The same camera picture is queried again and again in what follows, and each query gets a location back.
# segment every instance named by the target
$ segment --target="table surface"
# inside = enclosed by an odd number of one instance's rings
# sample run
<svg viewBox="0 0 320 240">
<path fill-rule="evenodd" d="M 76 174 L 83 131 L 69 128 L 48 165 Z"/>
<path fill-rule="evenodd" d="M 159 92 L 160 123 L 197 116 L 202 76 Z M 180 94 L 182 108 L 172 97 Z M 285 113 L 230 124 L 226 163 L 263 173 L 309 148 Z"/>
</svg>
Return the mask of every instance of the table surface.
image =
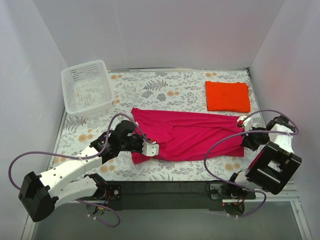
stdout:
<svg viewBox="0 0 320 240">
<path fill-rule="evenodd" d="M 116 113 L 132 117 L 133 107 L 143 110 L 167 110 L 228 116 L 246 115 L 230 111 L 207 111 L 205 81 L 246 83 L 249 86 L 251 111 L 259 109 L 252 83 L 246 71 L 137 71 L 111 72 L 115 92 L 113 106 L 86 117 L 65 115 L 57 138 L 56 152 L 75 156 L 101 133 L 107 130 Z M 113 122 L 116 126 L 124 117 Z M 261 114 L 253 116 L 253 125 L 264 124 Z M 218 176 L 229 179 L 232 173 L 245 170 L 257 155 L 245 149 L 244 157 L 219 156 L 208 160 L 209 169 Z M 62 157 L 51 159 L 49 168 L 67 161 Z M 99 173 L 107 181 L 206 181 L 212 177 L 205 171 L 204 162 L 170 162 L 151 159 L 135 165 L 129 152 L 94 168 L 87 174 Z"/>
</svg>

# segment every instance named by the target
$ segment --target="white basket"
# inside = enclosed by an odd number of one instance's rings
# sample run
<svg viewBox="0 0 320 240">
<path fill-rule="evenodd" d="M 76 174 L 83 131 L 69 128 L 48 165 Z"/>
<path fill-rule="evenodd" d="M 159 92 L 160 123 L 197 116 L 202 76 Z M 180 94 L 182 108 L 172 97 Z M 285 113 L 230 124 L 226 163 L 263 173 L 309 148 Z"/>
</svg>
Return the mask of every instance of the white basket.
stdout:
<svg viewBox="0 0 320 240">
<path fill-rule="evenodd" d="M 110 109 L 115 99 L 104 61 L 90 61 L 61 72 L 65 110 L 84 117 Z"/>
</svg>

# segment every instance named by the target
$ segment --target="gray wall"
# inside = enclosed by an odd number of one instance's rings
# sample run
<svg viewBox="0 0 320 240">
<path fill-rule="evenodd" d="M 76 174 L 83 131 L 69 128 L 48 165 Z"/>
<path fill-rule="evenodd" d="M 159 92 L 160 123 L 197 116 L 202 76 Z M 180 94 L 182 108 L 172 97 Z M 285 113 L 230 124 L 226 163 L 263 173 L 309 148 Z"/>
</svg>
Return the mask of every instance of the gray wall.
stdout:
<svg viewBox="0 0 320 240">
<path fill-rule="evenodd" d="M 302 165 L 294 180 L 314 239 L 320 239 L 319 68 L 320 2 L 287 0 L 250 70 L 260 107 L 283 111 L 300 127 L 293 149 Z"/>
<path fill-rule="evenodd" d="M 67 64 L 242 69 L 284 0 L 33 0 Z"/>
<path fill-rule="evenodd" d="M 8 180 L 8 167 L 26 151 L 52 151 L 64 103 L 60 73 L 67 64 L 32 0 L 0 0 L 0 235 L 21 238 L 27 212 Z M 27 156 L 13 167 L 21 185 L 48 156 Z"/>
</svg>

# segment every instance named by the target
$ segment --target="orange cloth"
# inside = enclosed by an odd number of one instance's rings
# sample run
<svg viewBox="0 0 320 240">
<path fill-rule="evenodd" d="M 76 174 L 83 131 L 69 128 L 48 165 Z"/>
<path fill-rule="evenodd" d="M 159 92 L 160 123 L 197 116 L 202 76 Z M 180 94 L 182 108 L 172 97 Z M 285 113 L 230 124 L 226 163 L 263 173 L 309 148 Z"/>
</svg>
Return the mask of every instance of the orange cloth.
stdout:
<svg viewBox="0 0 320 240">
<path fill-rule="evenodd" d="M 245 83 L 205 82 L 208 111 L 250 112 L 249 87 Z"/>
</svg>

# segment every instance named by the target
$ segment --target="flower pattern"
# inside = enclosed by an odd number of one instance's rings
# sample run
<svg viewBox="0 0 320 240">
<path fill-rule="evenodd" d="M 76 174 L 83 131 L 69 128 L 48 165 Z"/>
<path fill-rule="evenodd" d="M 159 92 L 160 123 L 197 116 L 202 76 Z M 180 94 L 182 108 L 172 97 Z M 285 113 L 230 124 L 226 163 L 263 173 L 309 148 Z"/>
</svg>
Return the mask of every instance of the flower pattern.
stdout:
<svg viewBox="0 0 320 240">
<path fill-rule="evenodd" d="M 243 113 L 229 111 L 208 112 L 205 81 L 246 83 L 249 86 L 251 111 L 259 109 L 246 71 L 138 71 L 111 73 L 110 78 L 116 95 L 112 108 L 86 117 L 67 114 L 63 121 L 63 131 L 58 138 L 58 153 L 77 155 L 107 130 L 110 119 L 116 113 L 125 113 L 132 117 L 133 107 L 143 110 L 243 115 Z M 112 128 L 123 119 L 122 116 L 116 118 Z M 255 126 L 264 125 L 260 114 L 255 115 L 252 120 Z M 207 164 L 213 173 L 229 179 L 233 172 L 246 169 L 257 153 L 245 149 L 244 155 L 245 157 L 219 156 L 209 159 Z M 49 168 L 67 160 L 53 158 Z M 213 179 L 206 172 L 202 160 L 170 162 L 152 158 L 134 165 L 129 152 L 121 152 L 117 158 L 86 174 L 92 173 L 99 173 L 107 181 L 207 181 Z"/>
</svg>

